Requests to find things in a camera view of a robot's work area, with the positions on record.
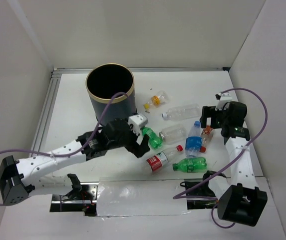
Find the small orange-cap bottle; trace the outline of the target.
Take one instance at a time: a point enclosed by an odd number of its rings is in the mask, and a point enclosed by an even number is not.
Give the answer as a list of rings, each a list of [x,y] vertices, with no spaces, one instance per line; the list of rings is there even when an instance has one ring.
[[[201,153],[205,153],[208,147],[208,144],[211,142],[213,137],[214,130],[209,125],[207,125],[201,133],[202,145],[200,148]]]

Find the red-label red-cap bottle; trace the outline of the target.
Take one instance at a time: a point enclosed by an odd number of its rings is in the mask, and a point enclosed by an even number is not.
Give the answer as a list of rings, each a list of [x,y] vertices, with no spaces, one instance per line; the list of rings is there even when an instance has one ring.
[[[148,174],[155,173],[176,160],[182,153],[181,145],[166,148],[144,161],[144,171]]]

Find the blue-label blue-cap bottle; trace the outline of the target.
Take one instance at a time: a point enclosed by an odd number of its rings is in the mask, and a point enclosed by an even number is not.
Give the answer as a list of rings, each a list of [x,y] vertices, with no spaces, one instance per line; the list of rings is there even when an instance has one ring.
[[[187,158],[197,158],[202,146],[201,123],[195,121],[191,127],[185,142],[185,154]]]

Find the clear bottle white cap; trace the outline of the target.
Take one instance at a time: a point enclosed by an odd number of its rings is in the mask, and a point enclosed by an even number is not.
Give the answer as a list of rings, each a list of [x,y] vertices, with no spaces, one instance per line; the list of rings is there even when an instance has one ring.
[[[161,113],[161,117],[165,121],[182,121],[186,119],[196,118],[201,115],[198,104],[193,103],[178,107],[169,108],[166,112]]]

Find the clear capless crushed bottle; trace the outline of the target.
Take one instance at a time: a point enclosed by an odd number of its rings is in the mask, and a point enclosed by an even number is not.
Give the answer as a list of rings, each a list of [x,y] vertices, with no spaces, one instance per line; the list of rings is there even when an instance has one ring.
[[[159,137],[167,145],[178,143],[186,138],[186,129],[183,125],[176,124],[162,129]]]

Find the green bottle green cap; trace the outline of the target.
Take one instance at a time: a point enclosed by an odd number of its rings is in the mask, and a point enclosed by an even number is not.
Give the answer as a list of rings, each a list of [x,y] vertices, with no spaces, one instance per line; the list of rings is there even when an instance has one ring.
[[[207,163],[204,157],[192,157],[173,163],[172,168],[183,173],[200,173],[207,170]]]

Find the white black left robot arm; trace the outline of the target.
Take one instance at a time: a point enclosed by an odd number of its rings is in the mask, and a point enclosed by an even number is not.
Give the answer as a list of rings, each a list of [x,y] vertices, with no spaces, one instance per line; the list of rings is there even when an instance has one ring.
[[[82,164],[93,158],[106,155],[108,150],[126,148],[137,158],[150,148],[149,138],[143,137],[139,144],[140,130],[147,124],[142,115],[115,119],[97,132],[90,131],[72,142],[45,155],[35,154],[29,158],[15,160],[5,157],[0,164],[0,193],[5,206],[18,204],[34,195],[58,194],[77,199],[83,187],[76,174],[50,176],[50,173],[70,165]]]

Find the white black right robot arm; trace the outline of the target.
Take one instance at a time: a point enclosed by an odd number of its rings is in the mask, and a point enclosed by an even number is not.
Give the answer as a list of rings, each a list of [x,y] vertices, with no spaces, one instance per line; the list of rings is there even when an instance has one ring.
[[[201,126],[207,119],[211,128],[220,129],[230,159],[231,179],[222,173],[214,176],[206,172],[201,191],[206,196],[218,199],[217,213],[221,220],[254,227],[268,201],[267,193],[260,190],[256,181],[250,154],[250,134],[243,127],[247,106],[230,101],[218,106],[204,106],[200,118]]]

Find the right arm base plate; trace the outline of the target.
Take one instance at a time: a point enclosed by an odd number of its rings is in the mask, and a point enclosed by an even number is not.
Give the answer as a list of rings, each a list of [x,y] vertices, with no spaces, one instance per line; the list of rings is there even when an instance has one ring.
[[[180,186],[187,190],[196,184],[198,184],[199,181],[183,181],[180,183]],[[208,186],[205,184],[195,190],[192,190],[191,192],[186,194],[187,196],[203,196],[203,197],[211,197],[215,198],[215,194],[213,191],[211,191]],[[215,200],[210,200],[206,198],[198,198],[198,199],[187,199],[187,209],[188,210],[201,210],[201,209],[212,209],[213,206],[216,204]]]

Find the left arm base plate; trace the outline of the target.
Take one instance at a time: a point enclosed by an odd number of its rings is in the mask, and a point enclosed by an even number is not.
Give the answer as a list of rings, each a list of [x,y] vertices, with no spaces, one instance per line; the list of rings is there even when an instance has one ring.
[[[82,182],[82,190],[74,195],[53,194],[50,213],[84,213],[85,216],[97,216],[97,198],[99,182]]]

